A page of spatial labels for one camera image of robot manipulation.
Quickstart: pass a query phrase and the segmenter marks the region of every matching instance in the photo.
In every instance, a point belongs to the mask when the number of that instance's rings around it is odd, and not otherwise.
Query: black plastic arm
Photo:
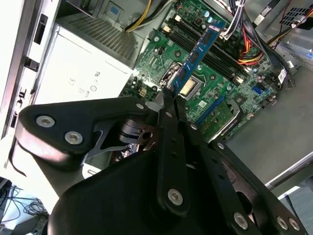
[[[150,111],[134,97],[28,106],[19,115],[15,136],[26,151],[57,168],[71,170],[81,166],[94,147],[92,134],[96,123],[111,122],[112,127],[127,119],[143,120]],[[51,117],[54,125],[40,126],[36,121],[40,116]],[[103,131],[108,134],[110,127]],[[71,131],[82,136],[80,144],[66,141],[65,135]]]

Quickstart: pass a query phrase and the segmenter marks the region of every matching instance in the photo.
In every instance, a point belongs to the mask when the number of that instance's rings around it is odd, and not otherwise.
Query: expansion slot
[[[224,101],[224,99],[225,99],[225,95],[223,94],[220,98],[215,100],[210,105],[210,107],[207,110],[205,110],[205,112],[201,115],[201,117],[196,121],[196,125],[200,125],[207,118],[207,116]]]

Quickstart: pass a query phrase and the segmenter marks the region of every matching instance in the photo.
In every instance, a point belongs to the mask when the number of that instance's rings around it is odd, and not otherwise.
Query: motherboard
[[[200,0],[174,4],[120,96],[154,101],[214,21],[222,19]],[[264,58],[248,67],[238,64],[234,57],[241,45],[236,35],[214,42],[179,94],[187,101],[187,118],[200,128],[208,142],[229,138],[254,113],[276,103],[269,61]]]

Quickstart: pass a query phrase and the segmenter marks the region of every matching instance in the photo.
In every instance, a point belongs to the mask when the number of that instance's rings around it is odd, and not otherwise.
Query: ce marking
[[[74,82],[76,81],[75,79],[73,79],[73,78],[69,78],[70,79],[70,81],[68,82],[71,86],[73,86],[74,85]]]

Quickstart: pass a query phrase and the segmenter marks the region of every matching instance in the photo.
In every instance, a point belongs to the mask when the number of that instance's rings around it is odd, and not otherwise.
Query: blue ram module
[[[191,74],[201,62],[206,52],[211,48],[225,26],[224,21],[214,20],[200,37],[199,41],[192,49],[187,60],[178,71],[172,86],[174,87],[173,97],[176,98],[181,89],[185,86]]]

